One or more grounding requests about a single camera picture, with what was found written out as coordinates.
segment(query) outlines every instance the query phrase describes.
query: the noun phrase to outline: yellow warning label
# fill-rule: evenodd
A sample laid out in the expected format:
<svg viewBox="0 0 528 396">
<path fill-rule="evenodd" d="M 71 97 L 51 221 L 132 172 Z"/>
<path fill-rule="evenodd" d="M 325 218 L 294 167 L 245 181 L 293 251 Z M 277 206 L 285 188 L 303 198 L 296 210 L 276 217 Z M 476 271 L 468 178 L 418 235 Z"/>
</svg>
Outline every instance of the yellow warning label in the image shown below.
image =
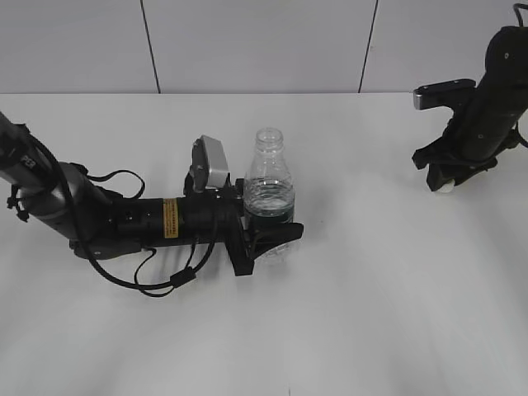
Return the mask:
<svg viewBox="0 0 528 396">
<path fill-rule="evenodd" d="M 176 199 L 163 200 L 163 228 L 165 239 L 178 238 L 178 203 Z"/>
</svg>

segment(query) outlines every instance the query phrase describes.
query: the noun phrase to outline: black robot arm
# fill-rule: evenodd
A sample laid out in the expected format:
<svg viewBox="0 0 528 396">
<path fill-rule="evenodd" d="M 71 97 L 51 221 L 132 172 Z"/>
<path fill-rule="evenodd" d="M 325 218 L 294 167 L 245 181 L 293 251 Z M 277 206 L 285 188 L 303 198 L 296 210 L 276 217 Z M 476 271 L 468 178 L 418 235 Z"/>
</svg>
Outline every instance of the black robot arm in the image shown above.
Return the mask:
<svg viewBox="0 0 528 396">
<path fill-rule="evenodd" d="M 236 276 L 251 275 L 258 256 L 302 236 L 304 227 L 296 223 L 243 227 L 243 179 L 231 184 L 222 144 L 207 136 L 193 144 L 183 197 L 140 199 L 141 181 L 140 192 L 125 198 L 92 183 L 118 172 L 132 173 L 91 177 L 82 165 L 58 163 L 24 125 L 0 113 L 0 177 L 12 184 L 8 207 L 24 221 L 32 215 L 61 233 L 78 257 L 117 285 L 141 291 L 183 285 L 196 277 L 217 242 L 225 244 Z M 119 280 L 98 263 L 142 249 L 197 243 L 209 244 L 205 257 L 162 284 Z"/>
<path fill-rule="evenodd" d="M 442 136 L 412 156 L 418 169 L 429 166 L 432 191 L 497 166 L 499 153 L 525 143 L 516 126 L 528 108 L 528 29 L 503 27 L 492 38 L 485 63 L 477 87 L 461 79 L 414 92 L 418 110 L 447 106 L 454 112 Z"/>
</svg>

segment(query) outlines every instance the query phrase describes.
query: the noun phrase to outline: plastic water bottle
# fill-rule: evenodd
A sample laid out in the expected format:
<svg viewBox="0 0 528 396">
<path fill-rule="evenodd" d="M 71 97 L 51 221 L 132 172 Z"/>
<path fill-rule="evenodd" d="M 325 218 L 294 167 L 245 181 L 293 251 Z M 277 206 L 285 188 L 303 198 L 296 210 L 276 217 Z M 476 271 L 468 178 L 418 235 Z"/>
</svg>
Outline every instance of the plastic water bottle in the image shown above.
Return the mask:
<svg viewBox="0 0 528 396">
<path fill-rule="evenodd" d="M 257 132 L 255 156 L 244 182 L 244 209 L 252 230 L 293 221 L 295 190 L 283 152 L 279 130 Z"/>
</svg>

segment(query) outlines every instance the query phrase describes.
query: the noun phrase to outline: white table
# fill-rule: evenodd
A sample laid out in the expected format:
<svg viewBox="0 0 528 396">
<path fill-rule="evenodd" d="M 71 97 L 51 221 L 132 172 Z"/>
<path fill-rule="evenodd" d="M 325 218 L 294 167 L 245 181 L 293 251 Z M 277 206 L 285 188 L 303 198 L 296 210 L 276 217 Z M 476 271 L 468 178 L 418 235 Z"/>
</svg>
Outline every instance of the white table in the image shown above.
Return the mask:
<svg viewBox="0 0 528 396">
<path fill-rule="evenodd" d="M 305 225 L 285 266 L 235 278 L 218 245 L 198 280 L 159 300 L 0 210 L 1 395 L 528 393 L 522 148 L 439 196 L 411 156 L 450 112 L 415 111 L 408 94 L 8 95 L 0 109 L 60 160 L 144 175 L 147 197 L 181 195 L 201 134 L 222 140 L 242 177 L 255 132 L 275 126 Z M 161 251 L 143 281 L 165 280 L 187 252 Z M 143 257 L 105 265 L 131 279 Z"/>
</svg>

